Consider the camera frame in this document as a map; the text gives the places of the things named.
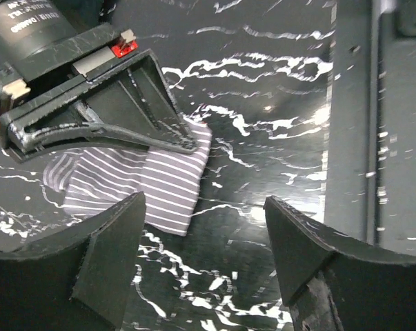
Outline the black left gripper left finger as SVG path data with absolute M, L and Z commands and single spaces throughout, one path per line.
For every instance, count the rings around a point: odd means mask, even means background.
M 118 330 L 146 214 L 143 193 L 0 251 L 0 330 Z

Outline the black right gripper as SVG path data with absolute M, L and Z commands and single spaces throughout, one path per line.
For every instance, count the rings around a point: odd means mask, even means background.
M 62 71 L 89 54 L 115 48 L 113 58 L 60 84 Z M 137 48 L 132 30 L 104 23 L 80 34 L 69 21 L 34 22 L 12 30 L 0 20 L 0 96 L 22 80 L 56 86 L 4 114 L 0 145 L 25 162 L 76 147 L 191 154 L 198 144 L 183 119 L 152 50 Z

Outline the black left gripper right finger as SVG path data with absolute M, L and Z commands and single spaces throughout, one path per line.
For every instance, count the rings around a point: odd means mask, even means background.
M 416 256 L 354 239 L 278 197 L 264 210 L 296 330 L 416 330 Z

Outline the grey white striped underwear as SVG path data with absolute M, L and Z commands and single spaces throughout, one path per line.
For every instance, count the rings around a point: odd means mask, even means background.
M 158 148 L 77 148 L 55 157 L 43 172 L 43 182 L 64 195 L 63 209 L 76 217 L 94 216 L 142 192 L 146 198 L 145 222 L 184 237 L 212 141 L 212 131 L 205 123 L 186 122 L 197 139 L 192 154 Z

